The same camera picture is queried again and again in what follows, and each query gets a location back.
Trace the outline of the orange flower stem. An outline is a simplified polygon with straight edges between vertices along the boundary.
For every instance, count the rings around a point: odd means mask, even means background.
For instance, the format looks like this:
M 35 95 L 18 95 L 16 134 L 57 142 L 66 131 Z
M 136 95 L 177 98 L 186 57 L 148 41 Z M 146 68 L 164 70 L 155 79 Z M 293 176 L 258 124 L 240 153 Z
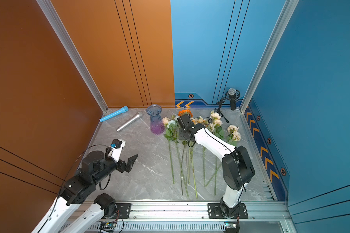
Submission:
M 184 115 L 189 115 L 190 118 L 193 117 L 193 114 L 192 114 L 192 112 L 189 109 L 184 109 L 184 110 L 181 110 L 181 111 L 178 112 L 178 116 L 179 117 L 184 116 Z

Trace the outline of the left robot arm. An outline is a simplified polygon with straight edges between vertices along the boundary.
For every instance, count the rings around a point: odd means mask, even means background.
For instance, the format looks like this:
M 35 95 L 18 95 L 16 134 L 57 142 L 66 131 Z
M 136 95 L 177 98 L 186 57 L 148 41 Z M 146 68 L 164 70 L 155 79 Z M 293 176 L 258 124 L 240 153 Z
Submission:
M 130 172 L 138 155 L 124 161 L 120 159 L 125 141 L 114 139 L 105 151 L 89 152 L 81 162 L 75 175 L 64 181 L 51 208 L 34 228 L 34 233 L 84 233 L 102 218 L 107 219 L 99 225 L 100 233 L 113 233 L 118 224 L 124 228 L 129 218 L 131 204 L 119 204 L 107 193 L 98 195 L 93 203 L 76 220 L 65 226 L 69 217 L 85 202 L 96 189 L 103 191 L 101 182 L 111 179 L 114 171 Z

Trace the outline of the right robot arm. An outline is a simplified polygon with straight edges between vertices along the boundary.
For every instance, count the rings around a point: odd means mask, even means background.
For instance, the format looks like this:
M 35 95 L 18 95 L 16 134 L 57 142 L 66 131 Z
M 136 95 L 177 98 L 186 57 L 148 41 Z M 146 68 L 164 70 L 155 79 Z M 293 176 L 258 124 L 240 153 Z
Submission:
M 255 176 L 247 149 L 224 142 L 204 125 L 194 124 L 188 114 L 177 116 L 176 120 L 180 126 L 180 135 L 187 142 L 205 147 L 222 162 L 223 178 L 227 187 L 220 201 L 221 212 L 225 218 L 237 218 L 242 194 Z

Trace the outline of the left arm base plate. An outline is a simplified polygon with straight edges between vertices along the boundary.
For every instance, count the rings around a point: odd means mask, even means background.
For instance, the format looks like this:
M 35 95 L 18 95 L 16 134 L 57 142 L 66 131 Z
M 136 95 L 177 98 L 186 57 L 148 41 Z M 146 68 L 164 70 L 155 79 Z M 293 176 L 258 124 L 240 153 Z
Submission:
M 104 211 L 103 219 L 128 219 L 131 212 L 131 203 L 115 203 Z

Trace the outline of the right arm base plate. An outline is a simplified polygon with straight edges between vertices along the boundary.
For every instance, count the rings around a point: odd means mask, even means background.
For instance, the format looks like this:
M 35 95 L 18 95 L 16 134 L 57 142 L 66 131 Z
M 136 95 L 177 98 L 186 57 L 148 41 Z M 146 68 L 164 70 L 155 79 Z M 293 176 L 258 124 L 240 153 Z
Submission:
M 244 203 L 228 208 L 224 203 L 209 203 L 208 214 L 210 219 L 248 219 L 248 211 Z

